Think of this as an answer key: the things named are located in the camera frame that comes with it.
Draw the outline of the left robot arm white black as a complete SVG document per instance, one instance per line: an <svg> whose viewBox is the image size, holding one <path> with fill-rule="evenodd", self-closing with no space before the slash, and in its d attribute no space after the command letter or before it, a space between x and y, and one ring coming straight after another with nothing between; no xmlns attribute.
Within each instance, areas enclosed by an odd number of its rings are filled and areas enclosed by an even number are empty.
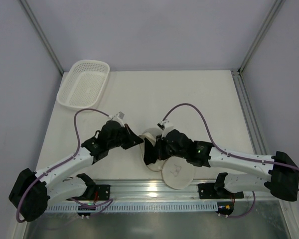
<svg viewBox="0 0 299 239"><path fill-rule="evenodd" d="M142 143L127 124L109 120L93 137L79 143L73 155L41 170L22 170L8 197L16 208L17 222L32 222L54 203L87 195L92 182L86 175L69 182L66 178L105 158L111 149L127 150Z"/></svg>

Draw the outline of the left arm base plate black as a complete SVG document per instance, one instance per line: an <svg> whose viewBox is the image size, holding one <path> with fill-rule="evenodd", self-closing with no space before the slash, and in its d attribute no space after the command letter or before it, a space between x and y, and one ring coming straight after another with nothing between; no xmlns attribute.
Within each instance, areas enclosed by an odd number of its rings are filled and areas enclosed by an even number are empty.
<svg viewBox="0 0 299 239"><path fill-rule="evenodd" d="M92 188L91 201L106 201L110 198L111 185L97 184Z"/></svg>

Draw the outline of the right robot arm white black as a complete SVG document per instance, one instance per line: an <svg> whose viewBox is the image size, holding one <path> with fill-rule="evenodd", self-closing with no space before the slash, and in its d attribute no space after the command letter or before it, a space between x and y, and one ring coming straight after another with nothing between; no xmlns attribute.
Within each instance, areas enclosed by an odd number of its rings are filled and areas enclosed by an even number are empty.
<svg viewBox="0 0 299 239"><path fill-rule="evenodd" d="M298 199L299 171L284 152L275 155L254 155L219 148L210 142L191 140L173 129L156 137L159 159L183 158L195 167L224 168L240 175L220 173L214 189L220 197L243 191L269 192L274 197L295 202Z"/></svg>

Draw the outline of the black bra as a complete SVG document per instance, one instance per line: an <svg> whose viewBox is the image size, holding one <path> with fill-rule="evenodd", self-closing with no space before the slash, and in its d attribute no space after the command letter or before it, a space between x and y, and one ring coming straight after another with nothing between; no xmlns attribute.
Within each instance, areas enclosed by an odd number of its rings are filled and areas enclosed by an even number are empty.
<svg viewBox="0 0 299 239"><path fill-rule="evenodd" d="M144 139L144 163L145 165L155 164L160 160L160 152L157 146L153 146L152 143L145 138Z"/></svg>

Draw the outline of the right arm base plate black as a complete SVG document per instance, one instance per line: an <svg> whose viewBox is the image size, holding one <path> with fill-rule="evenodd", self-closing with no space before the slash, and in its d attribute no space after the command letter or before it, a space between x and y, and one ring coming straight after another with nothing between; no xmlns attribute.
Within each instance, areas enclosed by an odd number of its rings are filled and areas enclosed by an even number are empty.
<svg viewBox="0 0 299 239"><path fill-rule="evenodd" d="M200 183L198 184L198 194L199 199L207 200L207 199L243 199L244 193L238 192L236 194L233 193L218 193L214 189L214 183Z"/></svg>

